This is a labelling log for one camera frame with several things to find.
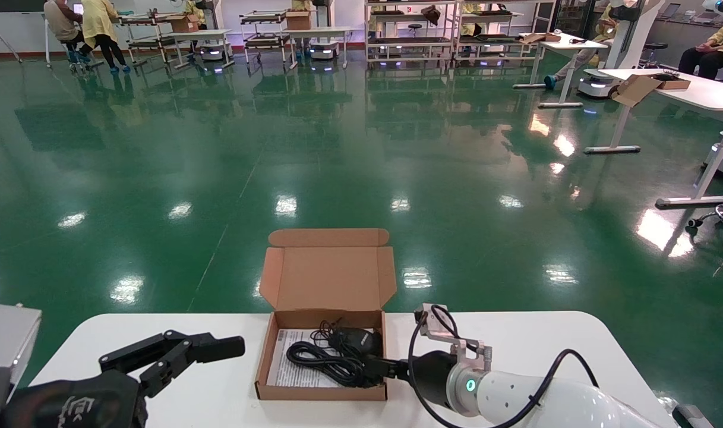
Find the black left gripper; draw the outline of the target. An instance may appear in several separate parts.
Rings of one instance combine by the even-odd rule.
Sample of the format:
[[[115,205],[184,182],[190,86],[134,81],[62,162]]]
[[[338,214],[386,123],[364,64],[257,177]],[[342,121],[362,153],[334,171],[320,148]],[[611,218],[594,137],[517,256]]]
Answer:
[[[158,333],[100,357],[98,376],[18,390],[0,415],[0,427],[144,427],[145,396],[159,395],[195,363],[244,353],[241,336]]]

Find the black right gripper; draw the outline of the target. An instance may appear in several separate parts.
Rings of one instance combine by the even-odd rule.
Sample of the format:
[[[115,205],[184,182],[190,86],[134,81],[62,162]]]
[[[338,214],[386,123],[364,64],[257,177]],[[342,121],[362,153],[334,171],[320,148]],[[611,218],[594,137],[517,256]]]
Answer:
[[[405,360],[368,357],[363,360],[363,388],[377,387],[386,379],[399,379],[413,385],[413,376],[416,389],[424,400],[453,411],[447,396],[447,384],[457,361],[456,355],[445,351],[431,351],[412,357],[410,364]]]

